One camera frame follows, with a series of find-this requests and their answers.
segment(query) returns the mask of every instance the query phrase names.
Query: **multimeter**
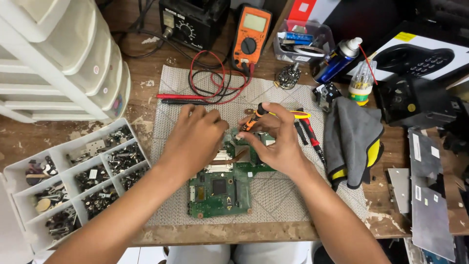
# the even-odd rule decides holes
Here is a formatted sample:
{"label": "multimeter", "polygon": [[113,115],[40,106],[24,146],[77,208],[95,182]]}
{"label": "multimeter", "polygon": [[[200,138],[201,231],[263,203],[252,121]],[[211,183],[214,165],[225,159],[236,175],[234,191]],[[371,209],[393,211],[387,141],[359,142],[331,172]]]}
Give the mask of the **multimeter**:
{"label": "multimeter", "polygon": [[232,65],[245,71],[246,66],[257,63],[267,40],[272,13],[253,6],[244,6],[239,17],[238,29],[233,41]]}

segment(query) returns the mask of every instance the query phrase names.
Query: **hand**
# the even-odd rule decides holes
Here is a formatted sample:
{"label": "hand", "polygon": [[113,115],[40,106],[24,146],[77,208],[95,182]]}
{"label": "hand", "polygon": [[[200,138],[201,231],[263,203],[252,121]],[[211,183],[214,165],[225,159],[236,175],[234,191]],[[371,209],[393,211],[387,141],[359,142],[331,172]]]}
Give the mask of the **hand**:
{"label": "hand", "polygon": [[[263,102],[262,107],[274,114],[263,115],[253,125],[250,132],[267,132],[275,138],[275,143],[265,146],[250,132],[239,132],[238,136],[244,138],[257,152],[259,158],[267,165],[287,174],[293,181],[305,175],[315,167],[306,158],[298,143],[298,136],[293,125],[295,116],[277,103]],[[239,121],[243,125],[250,116]]]}
{"label": "hand", "polygon": [[185,182],[215,158],[228,128],[218,110],[184,105],[157,164]]}

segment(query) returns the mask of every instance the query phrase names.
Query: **gray microfiber cloth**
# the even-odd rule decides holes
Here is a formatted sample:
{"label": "gray microfiber cloth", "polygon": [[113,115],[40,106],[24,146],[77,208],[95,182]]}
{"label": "gray microfiber cloth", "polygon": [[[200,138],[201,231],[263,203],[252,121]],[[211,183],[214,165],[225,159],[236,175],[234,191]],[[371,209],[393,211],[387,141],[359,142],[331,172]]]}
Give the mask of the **gray microfiber cloth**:
{"label": "gray microfiber cloth", "polygon": [[[351,189],[357,189],[362,180],[369,183],[368,150],[373,144],[380,144],[377,140],[384,131],[380,120],[379,109],[360,107],[345,97],[332,102],[324,125],[324,148],[327,176],[334,190],[345,179]],[[380,151],[371,158],[375,159],[373,164],[379,160],[383,149],[380,144]]]}

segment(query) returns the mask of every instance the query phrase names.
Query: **tape roll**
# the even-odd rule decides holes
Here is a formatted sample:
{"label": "tape roll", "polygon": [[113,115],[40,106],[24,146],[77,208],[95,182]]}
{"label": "tape roll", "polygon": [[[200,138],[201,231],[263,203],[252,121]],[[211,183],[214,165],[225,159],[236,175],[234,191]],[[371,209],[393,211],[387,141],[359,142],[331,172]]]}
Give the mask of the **tape roll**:
{"label": "tape roll", "polygon": [[326,54],[326,52],[320,48],[305,45],[296,45],[293,47],[293,50],[295,50],[297,53],[312,57],[324,57]]}

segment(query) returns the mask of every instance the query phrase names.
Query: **gray mat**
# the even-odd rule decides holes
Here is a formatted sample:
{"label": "gray mat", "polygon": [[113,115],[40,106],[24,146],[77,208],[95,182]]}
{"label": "gray mat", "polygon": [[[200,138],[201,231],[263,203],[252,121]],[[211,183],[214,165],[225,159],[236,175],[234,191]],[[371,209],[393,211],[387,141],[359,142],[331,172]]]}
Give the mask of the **gray mat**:
{"label": "gray mat", "polygon": [[[159,93],[193,94],[187,84],[189,70],[163,66]],[[199,73],[195,84],[205,90],[214,90],[210,80],[210,73]],[[243,84],[242,77],[232,77],[230,86],[239,87]],[[311,87],[297,85],[292,90],[276,88],[272,81],[253,78],[251,84],[241,95],[230,103],[207,106],[207,110],[218,109],[221,117],[228,121],[230,127],[235,127],[237,120],[244,117],[244,110],[255,109],[260,102],[277,102],[287,109],[303,107],[311,113],[311,126],[319,142],[322,143],[325,114],[312,101]],[[153,144],[151,160],[156,162],[163,151],[165,141],[176,123],[180,106],[159,103],[156,109],[155,126],[153,130]],[[302,146],[303,152],[311,160],[318,172],[325,179],[324,167],[311,145]],[[337,194],[362,220],[368,216],[363,189],[348,189],[341,184]],[[252,214],[212,217],[197,219],[187,214],[189,201],[189,187],[184,185],[174,193],[156,212],[147,225],[194,225],[194,224],[229,224],[229,223],[262,223],[309,221],[301,195],[294,183],[283,173],[258,173],[251,181]]]}

